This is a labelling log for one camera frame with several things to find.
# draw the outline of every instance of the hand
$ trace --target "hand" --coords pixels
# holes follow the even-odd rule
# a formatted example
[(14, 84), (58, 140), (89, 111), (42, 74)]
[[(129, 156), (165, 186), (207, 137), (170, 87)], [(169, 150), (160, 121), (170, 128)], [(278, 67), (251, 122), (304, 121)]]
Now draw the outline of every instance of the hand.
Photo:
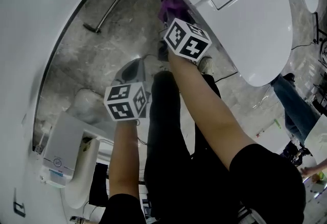
[(314, 167), (305, 167), (301, 169), (301, 174), (303, 178), (311, 177), (313, 174), (317, 173)]

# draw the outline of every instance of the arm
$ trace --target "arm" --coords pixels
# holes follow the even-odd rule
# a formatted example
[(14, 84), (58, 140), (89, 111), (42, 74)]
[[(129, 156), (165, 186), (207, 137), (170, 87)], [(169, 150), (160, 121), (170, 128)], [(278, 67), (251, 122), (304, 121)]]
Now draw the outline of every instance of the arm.
[(185, 104), (210, 147), (227, 169), (234, 156), (255, 143), (248, 137), (229, 108), (206, 83), (197, 67), (169, 53), (171, 70)]
[(109, 166), (110, 197), (128, 194), (139, 199), (139, 157), (134, 121), (118, 122)]
[(314, 174), (318, 174), (319, 172), (321, 172), (326, 168), (327, 168), (327, 159), (319, 163), (317, 166), (310, 167), (310, 168), (305, 167), (304, 169), (302, 168), (301, 173), (302, 176), (306, 178), (306, 177), (311, 177)]

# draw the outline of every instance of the person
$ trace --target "person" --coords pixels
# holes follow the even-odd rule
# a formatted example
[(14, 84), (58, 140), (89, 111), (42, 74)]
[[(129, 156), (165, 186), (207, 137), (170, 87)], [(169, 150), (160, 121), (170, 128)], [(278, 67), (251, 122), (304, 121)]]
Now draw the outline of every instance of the person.
[[(159, 72), (152, 86), (144, 175), (151, 215), (158, 223), (238, 223), (242, 202), (265, 223), (302, 223), (306, 192), (296, 167), (244, 133), (211, 75), (173, 53), (169, 61), (172, 73)], [(208, 73), (210, 63), (205, 57), (199, 69)], [(195, 121), (193, 156), (180, 129), (179, 91)], [(138, 178), (136, 123), (118, 122), (100, 224), (145, 223)]]
[(297, 93), (295, 75), (279, 75), (270, 84), (285, 109), (285, 126), (317, 162), (315, 167), (301, 169), (304, 178), (322, 171), (327, 176), (327, 117), (319, 116)]

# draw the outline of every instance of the shoe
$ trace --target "shoe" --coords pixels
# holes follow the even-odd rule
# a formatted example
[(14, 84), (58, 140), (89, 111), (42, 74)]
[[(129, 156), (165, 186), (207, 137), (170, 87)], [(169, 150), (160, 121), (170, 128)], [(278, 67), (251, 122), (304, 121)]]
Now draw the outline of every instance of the shoe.
[(198, 66), (200, 73), (214, 75), (214, 61), (210, 56), (204, 56)]
[(295, 75), (293, 73), (288, 73), (286, 74), (285, 76), (283, 76), (283, 78), (286, 80), (286, 81), (289, 81), (289, 82), (295, 82)]

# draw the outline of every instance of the blue jeans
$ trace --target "blue jeans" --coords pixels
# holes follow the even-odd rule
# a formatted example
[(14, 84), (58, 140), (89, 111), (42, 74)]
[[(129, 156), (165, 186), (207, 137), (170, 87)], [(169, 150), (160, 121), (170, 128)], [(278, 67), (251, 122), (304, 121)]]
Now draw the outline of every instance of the blue jeans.
[(281, 75), (271, 82), (271, 86), (284, 106), (286, 128), (304, 145), (319, 116), (298, 95), (294, 84)]

